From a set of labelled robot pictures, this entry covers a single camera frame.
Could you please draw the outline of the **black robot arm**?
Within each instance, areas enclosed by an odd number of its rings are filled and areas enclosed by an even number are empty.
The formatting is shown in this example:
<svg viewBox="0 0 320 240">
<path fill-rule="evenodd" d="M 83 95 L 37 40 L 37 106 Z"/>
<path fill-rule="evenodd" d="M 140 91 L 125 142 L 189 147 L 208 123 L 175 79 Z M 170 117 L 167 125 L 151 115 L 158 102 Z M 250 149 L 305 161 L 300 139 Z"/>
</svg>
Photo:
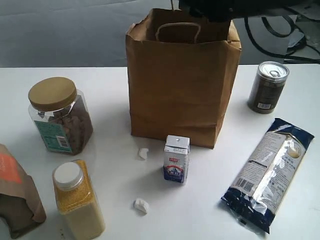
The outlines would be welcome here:
<svg viewBox="0 0 320 240">
<path fill-rule="evenodd" d="M 178 8 L 210 22 L 226 22 L 249 17 L 288 15 L 294 7 L 319 3 L 318 0 L 180 0 Z"/>
</svg>

